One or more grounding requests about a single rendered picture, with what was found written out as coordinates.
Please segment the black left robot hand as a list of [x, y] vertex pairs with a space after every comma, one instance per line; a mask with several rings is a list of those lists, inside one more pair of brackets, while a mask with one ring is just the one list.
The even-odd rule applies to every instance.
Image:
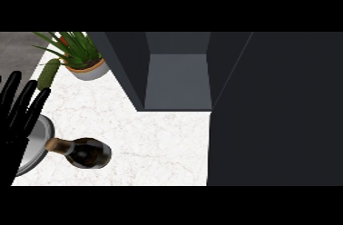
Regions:
[[16, 177], [22, 162], [22, 155], [27, 145], [27, 136], [32, 132], [44, 103], [50, 96], [50, 88], [44, 88], [36, 97], [32, 97], [36, 80], [29, 80], [14, 97], [22, 72], [13, 71], [8, 75], [0, 92], [0, 186], [8, 187]]

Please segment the dark wine bottle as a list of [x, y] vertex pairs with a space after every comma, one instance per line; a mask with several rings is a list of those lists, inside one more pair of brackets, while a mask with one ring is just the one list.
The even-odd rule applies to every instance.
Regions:
[[100, 169], [107, 165], [110, 149], [94, 138], [78, 138], [73, 141], [51, 138], [45, 150], [63, 155], [67, 162], [81, 169]]

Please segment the dark grey cabinet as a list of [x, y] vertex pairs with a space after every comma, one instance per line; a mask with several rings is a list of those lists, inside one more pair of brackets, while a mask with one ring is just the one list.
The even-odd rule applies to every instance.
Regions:
[[208, 112], [249, 32], [90, 32], [140, 112]]

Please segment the dark grey cabinet door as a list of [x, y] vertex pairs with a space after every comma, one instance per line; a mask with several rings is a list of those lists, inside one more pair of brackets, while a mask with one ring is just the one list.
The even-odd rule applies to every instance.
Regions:
[[343, 185], [343, 33], [251, 35], [209, 115], [206, 183]]

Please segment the green cucumber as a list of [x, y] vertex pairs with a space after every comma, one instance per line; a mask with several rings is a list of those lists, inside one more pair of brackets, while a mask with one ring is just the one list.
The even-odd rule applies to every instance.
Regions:
[[53, 58], [44, 64], [42, 71], [36, 78], [36, 90], [41, 91], [44, 88], [50, 88], [54, 75], [60, 67], [60, 61]]

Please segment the green potted plant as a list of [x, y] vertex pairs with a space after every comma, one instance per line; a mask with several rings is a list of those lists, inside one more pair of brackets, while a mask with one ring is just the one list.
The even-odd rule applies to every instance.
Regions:
[[48, 32], [48, 35], [33, 32], [33, 35], [50, 45], [50, 48], [35, 48], [56, 55], [61, 66], [79, 80], [95, 80], [107, 73], [104, 58], [88, 35], [82, 32]]

